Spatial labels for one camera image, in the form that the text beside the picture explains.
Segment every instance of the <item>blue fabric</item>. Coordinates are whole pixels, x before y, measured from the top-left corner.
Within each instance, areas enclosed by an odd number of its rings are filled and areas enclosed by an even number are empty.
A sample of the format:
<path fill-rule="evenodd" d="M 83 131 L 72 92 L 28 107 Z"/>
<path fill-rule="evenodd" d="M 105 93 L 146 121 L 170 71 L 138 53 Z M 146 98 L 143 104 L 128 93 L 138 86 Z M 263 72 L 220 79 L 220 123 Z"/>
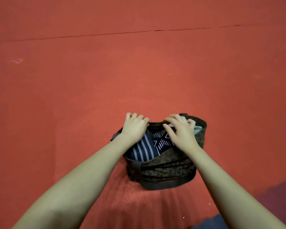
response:
<path fill-rule="evenodd" d="M 191 229 L 229 229 L 224 219 L 220 214 L 213 218 L 204 220 L 199 226 L 194 226 Z"/>

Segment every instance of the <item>red floor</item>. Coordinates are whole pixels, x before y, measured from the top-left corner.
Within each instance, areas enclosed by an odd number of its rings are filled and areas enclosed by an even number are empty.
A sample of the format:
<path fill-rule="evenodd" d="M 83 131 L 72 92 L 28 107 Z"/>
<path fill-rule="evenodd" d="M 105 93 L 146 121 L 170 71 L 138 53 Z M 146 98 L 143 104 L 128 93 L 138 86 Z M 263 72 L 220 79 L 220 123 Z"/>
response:
<path fill-rule="evenodd" d="M 0 228 L 129 111 L 204 119 L 205 150 L 254 196 L 286 181 L 286 0 L 0 0 Z M 121 159 L 82 228 L 216 214 L 199 175 L 145 191 Z"/>

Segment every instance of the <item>white speck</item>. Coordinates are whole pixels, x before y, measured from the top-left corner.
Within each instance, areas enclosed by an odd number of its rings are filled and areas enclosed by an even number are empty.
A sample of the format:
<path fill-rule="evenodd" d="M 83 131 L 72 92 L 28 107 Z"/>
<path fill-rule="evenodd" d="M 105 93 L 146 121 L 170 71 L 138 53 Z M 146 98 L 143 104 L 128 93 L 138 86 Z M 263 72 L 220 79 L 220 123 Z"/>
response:
<path fill-rule="evenodd" d="M 12 60 L 12 62 L 15 62 L 15 63 L 21 63 L 22 61 L 23 61 L 23 59 Z"/>

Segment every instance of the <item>patterned bag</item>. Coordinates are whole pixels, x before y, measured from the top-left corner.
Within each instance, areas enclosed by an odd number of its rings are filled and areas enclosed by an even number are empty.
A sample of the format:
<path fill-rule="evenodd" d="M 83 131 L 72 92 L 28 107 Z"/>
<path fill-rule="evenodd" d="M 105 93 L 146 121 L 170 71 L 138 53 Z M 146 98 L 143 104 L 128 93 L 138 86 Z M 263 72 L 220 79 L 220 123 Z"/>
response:
<path fill-rule="evenodd" d="M 206 122 L 186 113 L 179 115 L 196 122 L 195 138 L 203 148 Z M 196 174 L 193 162 L 173 144 L 163 128 L 163 123 L 150 122 L 141 141 L 123 155 L 127 162 L 129 179 L 140 183 L 147 190 L 177 187 L 191 181 Z M 122 128 L 110 141 L 121 132 Z"/>

